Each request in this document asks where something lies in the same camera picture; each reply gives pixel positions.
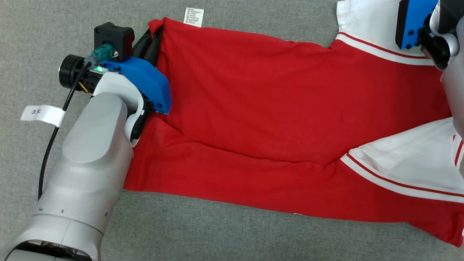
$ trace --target white label tag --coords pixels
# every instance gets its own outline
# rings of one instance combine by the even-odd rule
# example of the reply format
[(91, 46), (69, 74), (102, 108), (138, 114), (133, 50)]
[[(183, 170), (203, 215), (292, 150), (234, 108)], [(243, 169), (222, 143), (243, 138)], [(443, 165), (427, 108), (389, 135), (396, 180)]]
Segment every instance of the white label tag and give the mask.
[(185, 9), (184, 24), (201, 27), (204, 12), (204, 9), (187, 7)]
[(60, 108), (50, 105), (30, 105), (24, 109), (21, 116), (22, 121), (43, 121), (57, 127), (61, 125), (66, 112)]

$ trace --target red shirt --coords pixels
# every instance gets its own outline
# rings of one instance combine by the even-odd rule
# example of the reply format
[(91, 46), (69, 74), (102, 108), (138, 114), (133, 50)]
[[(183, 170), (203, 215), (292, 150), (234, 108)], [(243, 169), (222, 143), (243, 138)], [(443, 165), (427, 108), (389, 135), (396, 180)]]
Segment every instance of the red shirt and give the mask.
[(173, 106), (167, 117), (148, 119), (125, 189), (410, 222), (462, 244), (462, 204), (392, 192), (340, 160), (352, 148), (450, 116), (430, 61), (350, 32), (324, 48), (170, 19), (149, 26), (164, 27), (158, 70)]

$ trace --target gray carpet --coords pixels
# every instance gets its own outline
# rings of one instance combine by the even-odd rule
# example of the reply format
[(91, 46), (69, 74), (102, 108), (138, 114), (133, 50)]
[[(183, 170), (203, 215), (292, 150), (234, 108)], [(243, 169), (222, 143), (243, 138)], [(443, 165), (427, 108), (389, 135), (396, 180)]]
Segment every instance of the gray carpet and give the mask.
[[(87, 56), (92, 29), (111, 21), (135, 30), (154, 18), (182, 20), (204, 8), (203, 26), (327, 46), (337, 32), (335, 0), (0, 0), (0, 246), (28, 219), (53, 127), (20, 122), (27, 105), (61, 107), (58, 66)], [(75, 95), (49, 168), (89, 97)], [(123, 192), (103, 240), (104, 260), (456, 261), (464, 250), (408, 224), (327, 220), (210, 202)]]

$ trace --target green connector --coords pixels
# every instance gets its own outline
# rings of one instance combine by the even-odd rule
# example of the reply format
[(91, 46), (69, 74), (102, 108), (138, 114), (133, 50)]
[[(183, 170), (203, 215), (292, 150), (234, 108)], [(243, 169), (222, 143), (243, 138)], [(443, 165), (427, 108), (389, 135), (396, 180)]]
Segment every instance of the green connector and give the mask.
[(113, 47), (109, 44), (104, 44), (93, 50), (92, 56), (97, 57), (100, 63), (111, 60), (113, 58)]

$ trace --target red stripe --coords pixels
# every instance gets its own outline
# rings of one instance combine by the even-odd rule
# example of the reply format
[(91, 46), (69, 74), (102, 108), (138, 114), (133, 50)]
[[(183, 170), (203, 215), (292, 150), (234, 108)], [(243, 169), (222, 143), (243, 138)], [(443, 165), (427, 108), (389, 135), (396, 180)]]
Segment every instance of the red stripe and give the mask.
[(461, 141), (461, 143), (459, 143), (458, 152), (456, 153), (456, 159), (454, 159), (454, 165), (456, 167), (458, 166), (458, 159), (459, 159), (459, 155), (461, 154), (461, 149), (462, 148), (463, 148), (463, 141)]
[(385, 180), (385, 181), (388, 181), (390, 183), (393, 183), (395, 185), (398, 185), (398, 186), (401, 186), (401, 187), (404, 187), (404, 188), (409, 188), (409, 189), (417, 189), (417, 190), (422, 190), (422, 191), (428, 191), (428, 192), (433, 192), (433, 193), (439, 193), (439, 194), (444, 194), (444, 195), (449, 195), (449, 196), (459, 196), (459, 197), (464, 197), (464, 195), (462, 194), (458, 194), (458, 193), (451, 193), (451, 192), (445, 192), (445, 191), (440, 191), (440, 190), (434, 190), (434, 189), (425, 189), (425, 188), (419, 188), (419, 187), (414, 187), (414, 186), (410, 186), (410, 185), (406, 185), (406, 184), (401, 184), (401, 183), (398, 183), (396, 181), (393, 181), (393, 180), (389, 180), (387, 178), (384, 178), (382, 176), (379, 176), (377, 174), (375, 174), (373, 171), (371, 171), (370, 169), (366, 168), (364, 165), (362, 165), (361, 163), (359, 163), (353, 156), (351, 156), (349, 153), (347, 154), (348, 157), (356, 164), (358, 164), (361, 168), (363, 168), (365, 171), (369, 172), (370, 174), (372, 174), (373, 176), (381, 179), (381, 180)]
[(363, 41), (363, 40), (361, 40), (361, 39), (358, 39), (358, 38), (356, 38), (356, 37), (353, 37), (353, 36), (351, 36), (351, 35), (349, 35), (349, 34), (347, 34), (347, 33), (342, 33), (342, 32), (340, 32), (340, 33), (338, 33), (338, 34), (343, 34), (344, 36), (347, 36), (347, 37), (349, 37), (349, 38), (351, 38), (351, 39), (353, 39), (353, 40), (356, 40), (356, 41), (358, 41), (358, 42), (361, 42), (361, 43), (363, 43), (363, 44), (365, 44), (365, 45), (372, 46), (372, 47), (377, 48), (377, 49), (379, 49), (379, 50), (382, 50), (382, 51), (384, 51), (384, 52), (389, 52), (389, 53), (391, 53), (391, 54), (398, 55), (398, 56), (401, 56), (401, 57), (412, 58), (412, 59), (427, 59), (427, 57), (425, 57), (425, 56), (412, 56), (412, 55), (397, 53), (397, 52), (394, 52), (394, 51), (392, 51), (392, 50), (388, 50), (388, 49), (382, 48), (382, 47), (380, 47), (380, 46), (376, 46), (376, 45), (374, 45), (374, 44), (368, 43), (368, 42), (366, 42), (366, 41)]

